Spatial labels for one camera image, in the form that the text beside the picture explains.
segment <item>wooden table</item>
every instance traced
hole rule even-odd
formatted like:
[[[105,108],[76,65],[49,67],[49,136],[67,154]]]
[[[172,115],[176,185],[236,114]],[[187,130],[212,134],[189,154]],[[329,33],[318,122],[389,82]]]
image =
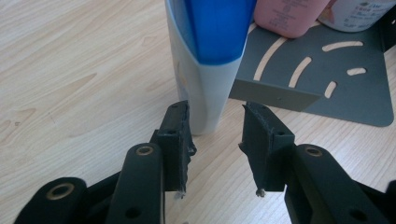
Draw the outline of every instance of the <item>wooden table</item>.
[[[396,48],[385,55],[396,105]],[[119,171],[175,102],[163,0],[0,1],[0,223],[53,179],[92,185]],[[243,103],[229,100],[218,130],[194,137],[187,195],[166,193],[167,223],[290,222],[283,194],[255,195],[237,146]],[[395,123],[272,109],[296,144],[329,149],[352,178],[384,190],[396,177]]]

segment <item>bottle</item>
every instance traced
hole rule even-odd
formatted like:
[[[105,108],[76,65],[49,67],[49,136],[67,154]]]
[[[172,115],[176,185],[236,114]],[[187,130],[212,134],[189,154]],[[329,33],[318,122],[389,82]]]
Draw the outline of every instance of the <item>bottle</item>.
[[[396,0],[331,0],[318,20],[335,30],[359,32],[381,19]]]
[[[329,0],[258,0],[254,21],[262,28],[297,38],[314,24]]]
[[[213,133],[242,61],[256,0],[165,0],[179,100],[194,135]]]

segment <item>perforated metal plate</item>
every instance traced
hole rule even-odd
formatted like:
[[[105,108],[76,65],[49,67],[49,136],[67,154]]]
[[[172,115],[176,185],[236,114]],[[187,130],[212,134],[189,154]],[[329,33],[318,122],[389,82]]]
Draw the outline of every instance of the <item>perforated metal plate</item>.
[[[262,57],[278,39],[279,35],[260,27],[249,34],[231,98],[374,126],[393,122],[377,27],[352,34],[323,25],[312,27],[304,36],[284,42],[268,60],[260,80],[254,80]],[[353,46],[323,48],[339,42]],[[307,58],[311,62],[302,65]],[[303,72],[293,87],[290,81],[297,68]],[[358,74],[349,75],[350,69],[357,69]]]

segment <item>pink bottle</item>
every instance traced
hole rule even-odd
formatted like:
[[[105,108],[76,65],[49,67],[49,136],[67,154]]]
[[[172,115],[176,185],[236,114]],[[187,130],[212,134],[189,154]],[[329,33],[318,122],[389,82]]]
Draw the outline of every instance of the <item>pink bottle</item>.
[[[330,0],[258,0],[254,20],[262,28],[288,38],[302,36]]]

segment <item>light wood surface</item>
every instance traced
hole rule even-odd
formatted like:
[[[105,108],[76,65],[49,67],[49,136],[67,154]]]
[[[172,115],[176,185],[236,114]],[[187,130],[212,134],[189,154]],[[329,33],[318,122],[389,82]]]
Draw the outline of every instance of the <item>light wood surface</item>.
[[[385,55],[396,105],[396,48]],[[177,102],[173,75],[163,0],[0,0],[0,223],[51,180],[119,171]],[[243,103],[229,100],[218,130],[194,137],[187,195],[166,193],[167,223],[290,222],[282,193],[255,195],[237,146]],[[272,109],[297,144],[327,148],[354,179],[384,190],[396,178],[395,123]]]

